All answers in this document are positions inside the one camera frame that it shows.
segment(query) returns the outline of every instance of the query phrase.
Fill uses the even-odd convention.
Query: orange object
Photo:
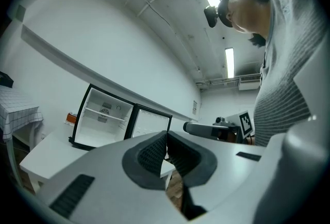
[[[70,123],[76,123],[77,117],[75,117],[74,115],[71,115],[70,113],[67,115],[67,122]]]

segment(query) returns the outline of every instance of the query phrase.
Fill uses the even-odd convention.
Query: black rubber pad
[[[256,154],[251,154],[251,153],[246,153],[246,152],[239,152],[236,154],[237,156],[241,156],[244,157],[246,159],[250,159],[250,160],[254,160],[256,162],[258,162],[261,158],[260,155],[256,155]]]
[[[162,131],[124,153],[123,169],[138,186],[151,190],[165,190],[165,181],[160,178],[160,171],[166,155],[166,142],[167,132]]]
[[[69,218],[94,179],[94,177],[80,174],[51,204],[50,208],[64,218]]]
[[[171,162],[188,188],[206,184],[217,168],[213,152],[173,131],[167,134],[167,147]]]

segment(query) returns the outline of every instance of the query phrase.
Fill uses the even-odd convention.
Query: man
[[[211,27],[219,17],[227,27],[253,34],[254,45],[266,45],[254,110],[255,145],[266,146],[273,135],[307,119],[310,111],[293,78],[330,32],[318,1],[222,0],[215,18],[210,7],[204,12]]]

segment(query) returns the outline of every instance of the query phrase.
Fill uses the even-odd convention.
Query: floor
[[[172,173],[166,194],[178,210],[181,209],[183,183],[179,173],[175,170]]]

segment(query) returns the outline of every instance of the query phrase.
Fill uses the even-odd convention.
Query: ceiling
[[[203,13],[207,0],[155,0],[153,9],[145,0],[120,1],[167,44],[196,82],[226,77],[228,47],[234,48],[236,76],[259,72],[265,48],[252,46],[250,35],[220,22],[210,28]]]

